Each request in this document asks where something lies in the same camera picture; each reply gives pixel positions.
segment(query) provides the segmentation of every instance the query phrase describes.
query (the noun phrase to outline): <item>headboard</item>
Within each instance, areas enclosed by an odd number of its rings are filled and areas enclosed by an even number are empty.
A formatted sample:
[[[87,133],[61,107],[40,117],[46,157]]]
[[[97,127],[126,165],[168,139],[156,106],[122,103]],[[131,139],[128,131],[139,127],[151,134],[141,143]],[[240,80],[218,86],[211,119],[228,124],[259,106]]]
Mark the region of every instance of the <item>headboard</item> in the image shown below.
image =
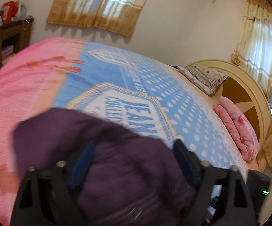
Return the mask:
[[[229,98],[243,111],[256,132],[260,146],[263,147],[272,116],[261,87],[241,67],[232,63],[204,60],[195,64],[207,66],[228,75],[215,96]]]

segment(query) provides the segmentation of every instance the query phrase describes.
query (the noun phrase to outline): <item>purple cloth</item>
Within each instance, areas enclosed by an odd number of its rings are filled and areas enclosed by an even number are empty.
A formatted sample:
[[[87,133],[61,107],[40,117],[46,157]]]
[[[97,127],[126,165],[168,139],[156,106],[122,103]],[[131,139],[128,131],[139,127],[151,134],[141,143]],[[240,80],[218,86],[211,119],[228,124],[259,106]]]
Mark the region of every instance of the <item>purple cloth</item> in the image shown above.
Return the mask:
[[[97,144],[77,197],[90,225],[177,225],[195,191],[172,151],[159,139],[81,112],[54,108],[18,125],[13,144],[20,179],[30,165],[68,159],[83,140]]]

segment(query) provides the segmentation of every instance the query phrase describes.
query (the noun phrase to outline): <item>desk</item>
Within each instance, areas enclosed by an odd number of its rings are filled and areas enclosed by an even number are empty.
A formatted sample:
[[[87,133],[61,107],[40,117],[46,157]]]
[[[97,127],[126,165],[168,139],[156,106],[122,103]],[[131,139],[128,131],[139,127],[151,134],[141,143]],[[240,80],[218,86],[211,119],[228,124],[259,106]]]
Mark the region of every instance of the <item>desk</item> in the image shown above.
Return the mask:
[[[29,46],[33,20],[19,20],[0,26],[0,68],[2,67],[1,54],[4,46],[14,45],[15,53]]]

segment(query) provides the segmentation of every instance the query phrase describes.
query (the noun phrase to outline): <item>bedspread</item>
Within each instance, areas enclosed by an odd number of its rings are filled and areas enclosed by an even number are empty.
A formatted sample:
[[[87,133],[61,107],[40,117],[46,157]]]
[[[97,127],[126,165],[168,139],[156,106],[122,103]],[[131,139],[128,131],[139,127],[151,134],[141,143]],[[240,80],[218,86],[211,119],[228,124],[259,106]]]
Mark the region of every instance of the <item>bedspread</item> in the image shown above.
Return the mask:
[[[215,112],[180,73],[151,58],[52,38],[19,52],[0,70],[0,221],[9,224],[18,189],[11,132],[49,107],[76,109],[160,138],[180,138],[215,167],[247,166]]]

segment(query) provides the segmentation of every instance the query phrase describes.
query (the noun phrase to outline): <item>screw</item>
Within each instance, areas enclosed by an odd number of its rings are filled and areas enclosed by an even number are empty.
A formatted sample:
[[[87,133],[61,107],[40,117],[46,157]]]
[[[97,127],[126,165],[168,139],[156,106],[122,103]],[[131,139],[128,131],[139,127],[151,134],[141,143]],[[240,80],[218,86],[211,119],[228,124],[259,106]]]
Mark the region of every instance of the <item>screw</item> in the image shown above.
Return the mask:
[[[30,166],[28,170],[29,172],[34,172],[36,170],[36,166]]]
[[[234,172],[237,172],[238,171],[238,166],[233,165],[233,166],[231,166],[230,169],[233,170]]]
[[[210,163],[209,163],[208,161],[202,161],[202,162],[201,162],[201,165],[202,165],[203,167],[210,167]]]
[[[67,165],[67,162],[65,162],[65,161],[59,161],[59,162],[56,163],[56,165],[58,167],[64,167],[65,165]]]

